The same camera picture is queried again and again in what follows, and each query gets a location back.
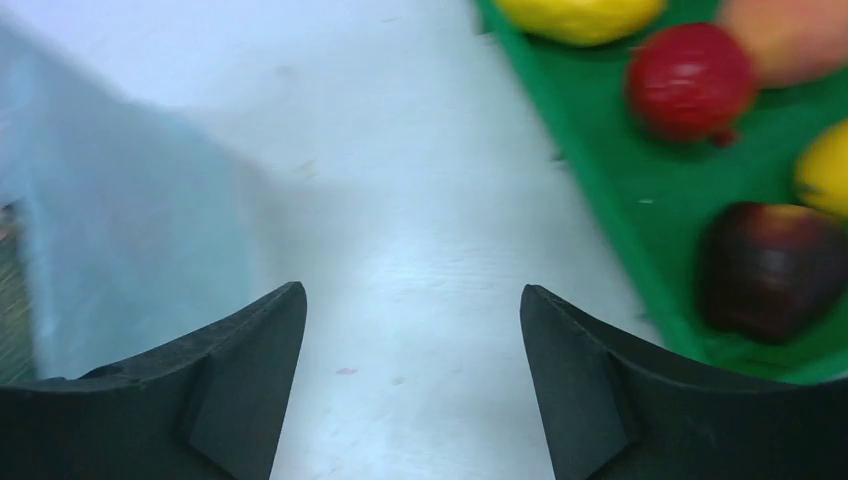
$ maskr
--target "white table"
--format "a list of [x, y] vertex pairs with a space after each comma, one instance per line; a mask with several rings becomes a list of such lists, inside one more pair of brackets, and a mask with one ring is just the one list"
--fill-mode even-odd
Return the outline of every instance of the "white table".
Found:
[[553, 478], [526, 283], [657, 340], [465, 2], [0, 5], [242, 154], [262, 290], [310, 302], [273, 478]]

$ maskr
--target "green tray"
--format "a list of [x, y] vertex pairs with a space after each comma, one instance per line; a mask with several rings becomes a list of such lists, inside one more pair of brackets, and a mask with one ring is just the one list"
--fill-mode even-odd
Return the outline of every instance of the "green tray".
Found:
[[706, 327], [692, 302], [695, 240], [731, 202], [795, 202], [793, 165], [826, 127], [848, 117], [848, 72], [764, 93], [728, 149], [663, 145], [641, 134], [622, 99], [629, 49], [657, 29], [709, 21], [716, 0], [671, 0], [641, 35], [575, 49], [518, 32], [492, 0], [477, 0], [487, 30], [563, 149], [666, 346], [695, 360], [795, 383], [848, 370], [848, 295], [822, 324], [769, 347]]

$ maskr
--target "yellow fruit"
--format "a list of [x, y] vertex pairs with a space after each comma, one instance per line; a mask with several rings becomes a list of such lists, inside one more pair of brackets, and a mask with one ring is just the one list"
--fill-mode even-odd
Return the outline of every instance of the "yellow fruit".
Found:
[[807, 205], [848, 218], [848, 120], [807, 148], [796, 167], [795, 186]]
[[591, 47], [632, 35], [665, 10], [667, 0], [495, 0], [521, 30]]

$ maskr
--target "dark red fruit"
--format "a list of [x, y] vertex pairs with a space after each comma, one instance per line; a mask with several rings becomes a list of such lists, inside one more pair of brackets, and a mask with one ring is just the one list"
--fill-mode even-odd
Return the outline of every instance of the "dark red fruit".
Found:
[[696, 280], [708, 324], [784, 343], [820, 320], [848, 286], [848, 236], [807, 207], [736, 203], [706, 230]]
[[735, 140], [733, 124], [757, 97], [753, 64], [736, 41], [709, 23], [671, 27], [634, 50], [626, 96], [644, 125], [674, 142]]

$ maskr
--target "apple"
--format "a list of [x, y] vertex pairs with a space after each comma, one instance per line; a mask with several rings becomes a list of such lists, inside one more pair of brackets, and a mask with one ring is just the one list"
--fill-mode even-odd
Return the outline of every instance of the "apple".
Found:
[[848, 235], [811, 208], [734, 203], [700, 248], [695, 284], [704, 321], [761, 343], [795, 338], [848, 286]]

